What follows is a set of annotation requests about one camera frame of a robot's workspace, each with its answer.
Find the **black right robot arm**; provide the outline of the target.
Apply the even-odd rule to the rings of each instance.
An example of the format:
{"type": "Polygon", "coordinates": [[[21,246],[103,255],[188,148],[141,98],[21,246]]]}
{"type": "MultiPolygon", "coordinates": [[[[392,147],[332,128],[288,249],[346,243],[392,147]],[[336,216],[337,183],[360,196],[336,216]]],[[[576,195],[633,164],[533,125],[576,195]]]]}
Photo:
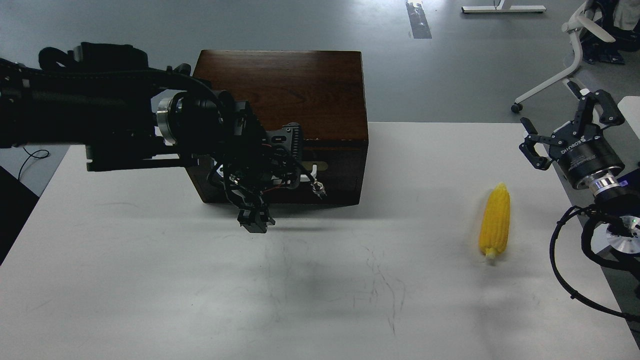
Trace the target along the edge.
{"type": "Polygon", "coordinates": [[[519,150],[537,170],[556,163],[573,189],[588,189],[593,203],[570,207],[557,222],[550,239],[551,269],[572,299],[599,312],[638,322],[639,316],[603,306],[574,289],[562,277],[556,264],[556,242],[571,218],[586,218],[580,237],[584,255],[595,264],[639,276],[639,192],[618,182],[625,165],[604,137],[604,131],[625,123],[626,118],[607,91],[590,91],[572,80],[567,86],[578,98],[572,120],[543,136],[530,119],[521,117],[525,128],[519,150]]]}

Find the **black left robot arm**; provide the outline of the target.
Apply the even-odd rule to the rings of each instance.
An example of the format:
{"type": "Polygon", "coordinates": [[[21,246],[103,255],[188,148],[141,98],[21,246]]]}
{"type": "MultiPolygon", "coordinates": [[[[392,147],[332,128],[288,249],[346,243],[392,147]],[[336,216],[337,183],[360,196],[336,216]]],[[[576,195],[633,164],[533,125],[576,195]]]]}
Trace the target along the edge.
{"type": "Polygon", "coordinates": [[[267,131],[247,101],[191,75],[189,64],[156,69],[130,44],[46,47],[39,68],[1,60],[1,147],[81,144],[87,170],[183,167],[199,191],[220,193],[238,223],[266,233],[275,220],[265,193],[308,182],[301,125],[267,131]]]}

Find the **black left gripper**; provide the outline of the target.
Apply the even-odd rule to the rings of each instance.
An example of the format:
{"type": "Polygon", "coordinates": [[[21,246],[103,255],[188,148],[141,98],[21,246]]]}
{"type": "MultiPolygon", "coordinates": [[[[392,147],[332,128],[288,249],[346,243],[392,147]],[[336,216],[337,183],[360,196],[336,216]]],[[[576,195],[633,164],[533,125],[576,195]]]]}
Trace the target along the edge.
{"type": "Polygon", "coordinates": [[[185,96],[187,143],[198,157],[187,175],[204,203],[240,203],[240,226],[265,234],[275,225],[269,204],[262,197],[242,195],[300,186],[302,126],[291,122],[266,130],[248,101],[235,101],[228,91],[217,98],[215,104],[203,96],[185,96]]]}

